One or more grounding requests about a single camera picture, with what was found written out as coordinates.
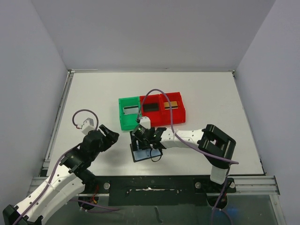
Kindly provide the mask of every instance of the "green box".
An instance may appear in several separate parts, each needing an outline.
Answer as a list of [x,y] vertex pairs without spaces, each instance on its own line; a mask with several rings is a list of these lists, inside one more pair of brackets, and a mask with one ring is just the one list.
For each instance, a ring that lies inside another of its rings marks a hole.
[[133,130],[138,125],[136,118],[140,107],[140,97],[119,98],[120,124],[122,130]]

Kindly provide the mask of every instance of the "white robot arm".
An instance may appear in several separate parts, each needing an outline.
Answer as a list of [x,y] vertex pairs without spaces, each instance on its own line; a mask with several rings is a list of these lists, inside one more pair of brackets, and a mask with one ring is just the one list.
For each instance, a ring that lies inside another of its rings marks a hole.
[[145,123],[145,120],[147,118],[142,118],[140,124],[131,133],[134,137],[132,144],[135,144],[135,139],[137,139],[140,150],[161,151],[179,147],[199,151],[212,164],[210,179],[218,184],[224,183],[230,165],[236,164],[231,160],[236,145],[235,140],[214,125],[208,124],[205,129],[173,132],[165,127],[149,128],[149,123]]
[[95,176],[87,168],[119,138],[104,125],[99,128],[89,131],[82,143],[61,156],[51,176],[33,193],[4,209],[5,225],[44,225],[61,206],[84,191],[85,184],[94,184]]

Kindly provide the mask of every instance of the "white tabletop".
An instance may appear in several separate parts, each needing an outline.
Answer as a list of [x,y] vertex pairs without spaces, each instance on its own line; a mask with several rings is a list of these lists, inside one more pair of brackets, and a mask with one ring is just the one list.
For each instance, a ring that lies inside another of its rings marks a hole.
[[[110,130],[120,134],[110,149],[100,153],[89,168],[97,176],[122,175],[207,175],[211,164],[192,149],[172,148],[163,151],[156,163],[144,160],[134,163],[130,151],[128,131],[121,131],[119,98],[145,95],[153,88],[181,93],[186,109],[186,123],[175,129],[193,130],[214,124],[233,139],[237,145],[230,174],[263,174],[263,168],[255,147],[240,97],[229,72],[219,73],[75,73],[60,122],[57,138],[51,152],[48,175],[56,160],[65,151],[82,142],[84,134],[71,121],[79,109],[94,111]],[[82,123],[88,112],[75,118]]]

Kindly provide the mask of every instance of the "red box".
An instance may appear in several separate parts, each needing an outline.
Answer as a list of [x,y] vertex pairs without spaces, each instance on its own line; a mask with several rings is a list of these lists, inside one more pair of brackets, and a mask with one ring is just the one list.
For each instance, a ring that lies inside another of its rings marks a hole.
[[[178,108],[172,109],[173,112],[173,124],[185,123],[186,122],[186,110],[184,108],[180,92],[167,93],[170,102],[176,101]],[[150,118],[152,127],[166,126],[171,124],[170,110],[165,109],[164,102],[168,102],[163,94],[159,95],[148,95],[144,104],[157,103],[158,111],[144,112],[142,107],[142,116]]]

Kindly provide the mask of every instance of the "white wall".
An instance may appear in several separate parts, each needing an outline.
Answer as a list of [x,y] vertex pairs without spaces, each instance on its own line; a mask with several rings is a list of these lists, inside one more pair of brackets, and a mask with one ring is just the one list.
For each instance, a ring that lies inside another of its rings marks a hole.
[[277,0],[236,72],[262,163],[277,177],[290,225],[300,220],[299,10],[299,0]]
[[227,71],[275,0],[32,0],[67,68]]
[[0,209],[42,165],[67,70],[30,0],[0,1]]

